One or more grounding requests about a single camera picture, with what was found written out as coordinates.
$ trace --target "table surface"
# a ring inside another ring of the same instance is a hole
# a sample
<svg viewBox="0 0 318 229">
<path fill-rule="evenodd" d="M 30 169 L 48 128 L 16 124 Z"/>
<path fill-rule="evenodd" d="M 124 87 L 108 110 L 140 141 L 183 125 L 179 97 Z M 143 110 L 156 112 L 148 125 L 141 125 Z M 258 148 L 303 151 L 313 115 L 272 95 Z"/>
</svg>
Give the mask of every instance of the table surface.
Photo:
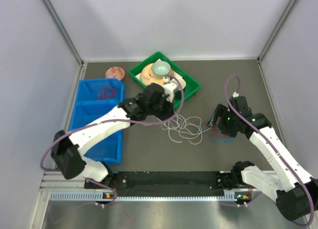
<svg viewBox="0 0 318 229">
<path fill-rule="evenodd" d="M 278 133 L 277 123 L 265 89 L 256 60 L 230 61 L 175 61 L 184 71 L 196 79 L 201 89 L 188 99 L 180 114 L 185 118 L 198 116 L 208 120 L 217 104 L 225 104 L 224 83 L 233 74 L 241 77 L 240 94 L 247 98 L 253 113 L 263 113 Z M 128 74 L 129 69 L 139 62 L 88 63 L 85 79 L 102 78 L 107 69 L 120 66 L 125 70 L 123 82 L 126 98 L 143 91 Z M 237 82 L 229 84 L 229 94 L 236 90 Z M 249 160 L 261 170 L 272 170 L 261 152 L 245 137 L 237 137 L 227 144 L 220 144 L 213 134 L 203 136 L 198 145 L 192 145 L 178 134 L 169 139 L 168 132 L 160 126 L 134 125 L 124 131 L 123 160 L 121 165 L 113 165 L 114 171 L 222 171 L 230 170 L 238 161 Z"/>
</svg>

